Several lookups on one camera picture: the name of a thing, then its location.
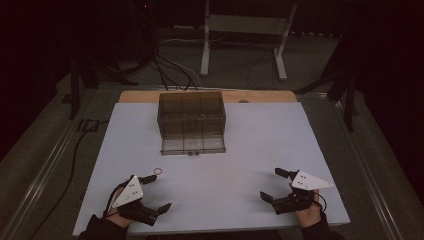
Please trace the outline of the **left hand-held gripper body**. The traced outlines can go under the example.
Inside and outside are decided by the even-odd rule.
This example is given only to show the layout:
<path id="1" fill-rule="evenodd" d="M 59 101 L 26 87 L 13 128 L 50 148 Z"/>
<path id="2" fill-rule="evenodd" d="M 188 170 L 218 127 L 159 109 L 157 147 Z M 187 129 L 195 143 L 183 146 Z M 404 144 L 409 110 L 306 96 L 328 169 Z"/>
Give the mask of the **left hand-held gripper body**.
<path id="1" fill-rule="evenodd" d="M 158 212 L 145 207 L 141 202 L 144 193 L 143 185 L 138 178 L 132 175 L 128 181 L 121 184 L 124 189 L 113 202 L 112 207 L 116 208 L 119 214 L 126 219 L 153 226 L 158 217 Z"/>

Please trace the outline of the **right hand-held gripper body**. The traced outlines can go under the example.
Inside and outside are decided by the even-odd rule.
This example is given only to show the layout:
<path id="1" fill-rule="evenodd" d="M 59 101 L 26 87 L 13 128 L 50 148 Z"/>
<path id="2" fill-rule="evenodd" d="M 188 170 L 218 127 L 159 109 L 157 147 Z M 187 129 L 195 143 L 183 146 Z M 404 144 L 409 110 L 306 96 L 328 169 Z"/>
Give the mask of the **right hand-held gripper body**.
<path id="1" fill-rule="evenodd" d="M 294 179 L 290 179 L 292 192 L 284 198 L 273 200 L 272 207 L 277 215 L 307 209 L 313 201 L 315 190 L 331 188 L 332 182 L 298 170 Z"/>

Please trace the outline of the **person's left hand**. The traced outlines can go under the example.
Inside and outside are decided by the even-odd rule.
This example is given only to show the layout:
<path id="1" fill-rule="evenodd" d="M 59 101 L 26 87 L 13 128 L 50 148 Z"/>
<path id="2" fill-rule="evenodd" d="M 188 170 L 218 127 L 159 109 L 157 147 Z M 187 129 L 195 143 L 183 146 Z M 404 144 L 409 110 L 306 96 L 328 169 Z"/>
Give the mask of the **person's left hand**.
<path id="1" fill-rule="evenodd" d="M 122 217 L 116 208 L 111 208 L 106 214 L 105 219 L 121 228 L 128 228 L 133 223 L 133 220 Z"/>

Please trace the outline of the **person's right hand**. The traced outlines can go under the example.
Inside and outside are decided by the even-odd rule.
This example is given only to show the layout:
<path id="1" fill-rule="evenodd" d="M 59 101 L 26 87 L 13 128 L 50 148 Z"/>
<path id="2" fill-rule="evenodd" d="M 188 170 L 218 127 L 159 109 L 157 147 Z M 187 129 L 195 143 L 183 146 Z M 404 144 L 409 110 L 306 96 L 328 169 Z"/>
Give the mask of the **person's right hand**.
<path id="1" fill-rule="evenodd" d="M 321 209 L 320 194 L 315 190 L 312 204 L 307 209 L 295 211 L 294 216 L 301 228 L 307 228 L 321 221 Z"/>

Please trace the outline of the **white table board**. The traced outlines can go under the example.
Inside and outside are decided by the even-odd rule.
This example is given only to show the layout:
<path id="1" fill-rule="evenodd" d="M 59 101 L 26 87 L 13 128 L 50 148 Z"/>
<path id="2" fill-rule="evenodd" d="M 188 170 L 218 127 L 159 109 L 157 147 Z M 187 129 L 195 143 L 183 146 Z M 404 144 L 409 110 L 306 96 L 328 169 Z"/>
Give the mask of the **white table board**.
<path id="1" fill-rule="evenodd" d="M 333 179 L 300 103 L 228 103 L 225 153 L 198 156 L 160 153 L 162 139 L 154 103 L 115 105 L 73 232 L 104 211 L 111 191 L 129 176 L 156 174 L 144 186 L 150 208 L 171 203 L 153 226 L 135 223 L 132 235 L 293 226 L 291 214 L 277 215 L 260 198 L 290 193 L 276 168 Z"/>

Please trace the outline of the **smoky clear drawer cabinet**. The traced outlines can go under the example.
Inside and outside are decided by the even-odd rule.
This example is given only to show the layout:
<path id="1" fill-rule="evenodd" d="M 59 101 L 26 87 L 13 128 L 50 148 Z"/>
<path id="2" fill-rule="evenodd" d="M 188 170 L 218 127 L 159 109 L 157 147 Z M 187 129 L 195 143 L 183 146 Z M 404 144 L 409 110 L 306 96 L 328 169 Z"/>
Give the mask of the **smoky clear drawer cabinet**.
<path id="1" fill-rule="evenodd" d="M 223 136 L 226 112 L 222 93 L 162 93 L 157 123 L 163 139 Z"/>

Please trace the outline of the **wooden table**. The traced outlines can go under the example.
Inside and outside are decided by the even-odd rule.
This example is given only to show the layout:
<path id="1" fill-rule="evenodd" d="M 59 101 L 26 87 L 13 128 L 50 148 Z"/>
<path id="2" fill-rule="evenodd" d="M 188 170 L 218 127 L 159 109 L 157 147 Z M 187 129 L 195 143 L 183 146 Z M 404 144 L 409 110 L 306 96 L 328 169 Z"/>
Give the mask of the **wooden table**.
<path id="1" fill-rule="evenodd" d="M 119 103 L 157 103 L 163 91 L 127 90 L 119 97 Z M 223 90 L 225 103 L 292 103 L 297 98 L 292 91 L 283 90 Z"/>

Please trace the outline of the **black stand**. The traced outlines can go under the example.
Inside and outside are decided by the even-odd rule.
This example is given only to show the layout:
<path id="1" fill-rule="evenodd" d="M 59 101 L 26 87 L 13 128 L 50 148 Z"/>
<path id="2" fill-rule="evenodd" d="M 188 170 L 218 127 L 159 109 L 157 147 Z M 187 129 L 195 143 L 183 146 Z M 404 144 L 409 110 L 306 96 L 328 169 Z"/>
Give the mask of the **black stand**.
<path id="1" fill-rule="evenodd" d="M 345 97 L 344 123 L 350 132 L 353 132 L 353 110 L 356 86 L 357 66 L 355 65 L 357 47 L 353 37 L 345 32 L 328 60 L 321 76 L 314 82 L 294 91 L 296 95 L 303 95 L 328 82 L 333 85 L 328 90 L 326 97 L 329 101 L 339 101 Z"/>
<path id="2" fill-rule="evenodd" d="M 80 81 L 83 81 L 88 88 L 96 89 L 99 85 L 99 81 L 96 78 L 95 72 L 99 71 L 111 79 L 127 86 L 137 86 L 137 83 L 132 82 L 122 76 L 117 71 L 112 70 L 107 65 L 96 60 L 92 56 L 84 55 L 79 52 L 75 52 L 71 55 L 70 62 L 70 95 L 68 102 L 71 104 L 71 112 L 69 119 L 73 120 L 76 118 L 79 112 L 80 102 Z"/>

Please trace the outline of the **white metal stand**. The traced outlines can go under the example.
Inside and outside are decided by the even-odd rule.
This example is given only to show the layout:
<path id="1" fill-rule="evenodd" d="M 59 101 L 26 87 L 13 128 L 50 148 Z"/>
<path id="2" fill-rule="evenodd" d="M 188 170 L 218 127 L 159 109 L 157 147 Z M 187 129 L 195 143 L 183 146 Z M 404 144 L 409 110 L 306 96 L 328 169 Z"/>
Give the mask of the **white metal stand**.
<path id="1" fill-rule="evenodd" d="M 211 31 L 263 35 L 273 34 L 280 37 L 279 45 L 273 49 L 278 78 L 280 81 L 286 81 L 287 72 L 283 60 L 283 51 L 291 30 L 296 9 L 297 5 L 295 3 L 291 3 L 288 8 L 288 13 L 284 17 L 277 18 L 217 15 L 210 13 L 210 0 L 205 0 L 204 40 L 200 75 L 206 77 L 209 74 Z"/>

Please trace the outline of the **aluminium floor rail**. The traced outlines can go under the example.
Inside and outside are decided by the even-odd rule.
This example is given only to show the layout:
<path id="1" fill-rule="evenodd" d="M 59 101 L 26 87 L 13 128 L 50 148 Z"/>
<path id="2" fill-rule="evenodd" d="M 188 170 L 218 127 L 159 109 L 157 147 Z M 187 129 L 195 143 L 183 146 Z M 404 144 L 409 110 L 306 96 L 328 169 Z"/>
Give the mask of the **aluminium floor rail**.
<path id="1" fill-rule="evenodd" d="M 0 162 L 0 240 L 19 236 L 94 95 L 82 91 L 74 117 L 54 97 Z"/>
<path id="2" fill-rule="evenodd" d="M 355 135 L 346 127 L 343 105 L 323 93 L 299 95 L 344 203 L 349 224 L 337 229 L 351 239 L 405 240 Z"/>

